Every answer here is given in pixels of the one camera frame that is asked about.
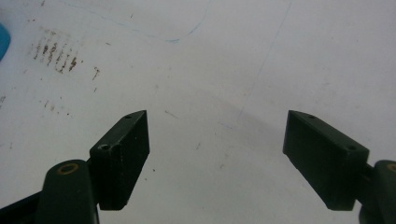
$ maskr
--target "white surface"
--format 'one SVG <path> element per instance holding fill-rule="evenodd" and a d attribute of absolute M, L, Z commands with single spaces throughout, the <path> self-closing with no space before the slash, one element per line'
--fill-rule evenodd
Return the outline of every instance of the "white surface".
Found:
<path fill-rule="evenodd" d="M 390 0 L 3 0 L 0 206 L 147 109 L 151 154 L 130 203 L 102 223 L 358 223 L 358 203 L 327 210 L 282 154 L 287 112 L 326 120 L 371 164 L 396 160 L 395 11 Z"/>

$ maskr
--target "black plastic part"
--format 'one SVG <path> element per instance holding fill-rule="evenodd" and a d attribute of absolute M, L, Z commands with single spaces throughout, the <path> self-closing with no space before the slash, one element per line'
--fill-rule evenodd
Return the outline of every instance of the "black plastic part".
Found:
<path fill-rule="evenodd" d="M 366 147 L 321 119 L 290 111 L 283 152 L 329 209 L 352 210 Z"/>
<path fill-rule="evenodd" d="M 99 223 L 87 162 L 64 161 L 49 169 L 35 213 L 35 223 Z"/>
<path fill-rule="evenodd" d="M 35 221 L 40 192 L 0 209 L 2 224 L 32 224 Z"/>
<path fill-rule="evenodd" d="M 149 155 L 147 112 L 120 119 L 90 150 L 92 178 L 101 210 L 121 210 Z"/>
<path fill-rule="evenodd" d="M 396 223 L 396 162 L 378 161 L 374 167 L 373 181 L 384 222 Z"/>

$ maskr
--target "scratch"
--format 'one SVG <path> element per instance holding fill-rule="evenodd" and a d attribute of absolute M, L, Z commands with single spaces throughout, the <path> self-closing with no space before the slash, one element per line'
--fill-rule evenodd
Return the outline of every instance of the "scratch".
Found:
<path fill-rule="evenodd" d="M 92 81 L 94 81 L 96 79 L 96 77 L 99 75 L 100 70 L 97 67 L 94 67 L 94 69 L 96 70 L 95 76 L 93 77 Z"/>
<path fill-rule="evenodd" d="M 73 61 L 71 62 L 70 67 L 69 67 L 69 72 L 71 72 L 72 69 L 76 66 L 76 64 L 77 64 L 76 59 L 77 59 L 77 57 L 74 57 Z"/>
<path fill-rule="evenodd" d="M 165 110 L 165 114 L 168 114 L 168 115 L 170 115 L 171 117 L 174 117 L 175 119 L 178 119 L 177 116 L 175 116 L 174 114 L 172 114 L 171 112 L 169 112 L 169 111 L 167 111 L 167 110 Z"/>
<path fill-rule="evenodd" d="M 210 5 L 214 2 L 215 0 L 210 0 L 207 2 L 206 4 L 206 9 L 205 9 L 205 14 L 204 16 L 201 18 L 201 20 L 194 26 L 194 28 L 192 28 L 192 30 L 189 31 L 189 33 L 186 35 L 192 35 L 192 33 L 194 33 L 196 30 L 198 30 L 198 28 L 201 27 L 202 23 L 205 21 L 206 17 L 207 17 L 207 12 L 209 11 L 209 7 Z"/>
<path fill-rule="evenodd" d="M 50 65 L 50 62 L 52 61 L 52 55 L 53 55 L 53 52 L 56 50 L 56 46 L 58 45 L 58 43 L 54 43 L 53 44 L 53 46 L 52 46 L 52 48 L 50 49 L 50 52 L 49 52 L 49 62 L 47 63 L 47 66 L 49 66 Z"/>
<path fill-rule="evenodd" d="M 290 11 L 291 3 L 292 3 L 292 2 L 293 2 L 293 1 L 290 0 L 289 5 L 288 5 L 288 8 L 286 9 L 285 14 L 284 14 L 284 16 L 283 16 L 282 22 L 279 24 L 279 26 L 278 26 L 278 28 L 277 28 L 276 34 L 275 34 L 275 36 L 274 36 L 274 38 L 273 38 L 273 40 L 272 40 L 272 42 L 271 42 L 270 48 L 268 49 L 267 54 L 265 55 L 264 60 L 262 61 L 262 65 L 260 66 L 259 72 L 256 74 L 255 81 L 253 82 L 253 84 L 252 84 L 250 90 L 248 91 L 247 99 L 244 101 L 244 103 L 243 103 L 243 105 L 242 105 L 241 111 L 239 112 L 239 115 L 238 115 L 238 119 L 241 118 L 241 115 L 242 115 L 242 113 L 244 112 L 245 107 L 246 107 L 246 105 L 247 105 L 247 103 L 248 103 L 248 99 L 250 98 L 251 93 L 253 93 L 254 88 L 256 88 L 256 83 L 257 83 L 257 81 L 258 81 L 258 79 L 259 79 L 259 77 L 260 77 L 260 74 L 262 73 L 262 69 L 263 69 L 263 68 L 265 67 L 265 65 L 267 64 L 267 61 L 268 61 L 268 59 L 269 59 L 269 57 L 270 57 L 270 54 L 271 54 L 271 52 L 272 52 L 272 50 L 273 50 L 273 48 L 274 48 L 276 39 L 277 39 L 277 37 L 278 37 L 279 34 L 280 34 L 280 30 L 282 29 L 283 24 L 285 23 L 285 20 L 286 20 L 286 18 L 287 18 L 288 15 L 289 15 L 289 11 Z"/>
<path fill-rule="evenodd" d="M 203 22 L 205 21 L 205 19 L 207 17 L 207 14 L 208 14 L 210 6 L 211 6 L 211 4 L 214 1 L 215 0 L 209 0 L 207 2 L 204 16 L 200 19 L 200 21 L 186 35 L 184 35 L 184 37 L 191 35 L 192 33 L 194 33 L 196 30 L 198 30 L 201 27 L 201 25 L 203 24 Z M 100 14 L 100 13 L 94 11 L 94 10 L 89 9 L 88 7 L 77 6 L 77 5 L 71 4 L 71 3 L 69 3 L 68 1 L 65 1 L 65 0 L 59 0 L 59 2 L 65 4 L 65 5 L 69 6 L 69 7 L 74 7 L 74 8 L 78 8 L 78 9 L 84 10 L 84 11 L 86 11 L 88 13 L 91 13 L 93 15 L 96 15 L 96 16 L 100 17 L 101 19 L 103 19 L 105 21 L 109 21 L 109 22 L 112 22 L 114 24 L 117 24 L 118 26 L 125 27 L 130 32 L 138 33 L 138 34 L 143 35 L 145 37 L 155 38 L 155 39 L 159 39 L 161 41 L 168 42 L 168 43 L 173 43 L 173 44 L 176 44 L 180 40 L 180 38 L 163 39 L 160 36 L 148 34 L 148 33 L 144 32 L 144 31 L 136 29 L 135 27 L 130 26 L 128 24 L 113 20 L 113 19 L 111 19 L 109 17 L 105 17 L 102 14 Z"/>
<path fill-rule="evenodd" d="M 222 122 L 220 122 L 220 121 L 218 122 L 218 124 L 221 125 L 221 126 L 223 126 L 223 127 L 225 127 L 225 128 L 227 128 L 227 129 L 230 129 L 230 130 L 233 128 L 233 127 L 231 127 L 230 125 L 227 125 L 227 124 L 222 123 Z"/>

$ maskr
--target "small hole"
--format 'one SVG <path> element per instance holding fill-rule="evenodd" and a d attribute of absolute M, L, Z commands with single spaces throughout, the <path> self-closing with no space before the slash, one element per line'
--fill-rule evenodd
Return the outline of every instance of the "small hole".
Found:
<path fill-rule="evenodd" d="M 349 149 L 349 150 L 356 150 L 356 147 L 354 147 L 354 146 L 349 146 L 349 147 L 347 147 L 347 149 Z"/>
<path fill-rule="evenodd" d="M 396 173 L 396 164 L 395 163 L 388 164 L 388 169 Z"/>
<path fill-rule="evenodd" d="M 99 148 L 102 150 L 109 150 L 110 146 L 109 145 L 101 145 L 101 146 L 99 146 Z"/>
<path fill-rule="evenodd" d="M 57 173 L 58 175 L 69 175 L 75 172 L 78 169 L 78 165 L 75 163 L 68 163 L 66 165 L 61 166 Z"/>
<path fill-rule="evenodd" d="M 67 165 L 67 166 L 62 167 L 61 172 L 62 172 L 62 173 L 66 173 L 66 172 L 69 172 L 69 171 L 71 171 L 71 170 L 73 170 L 73 169 L 74 169 L 74 166 L 72 166 L 72 165 Z"/>

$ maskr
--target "blue object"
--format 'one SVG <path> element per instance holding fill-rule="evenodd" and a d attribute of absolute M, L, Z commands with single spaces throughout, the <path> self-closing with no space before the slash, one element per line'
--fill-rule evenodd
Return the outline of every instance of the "blue object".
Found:
<path fill-rule="evenodd" d="M 9 34 L 6 28 L 0 23 L 0 61 L 3 59 L 3 56 L 6 54 L 9 45 Z"/>

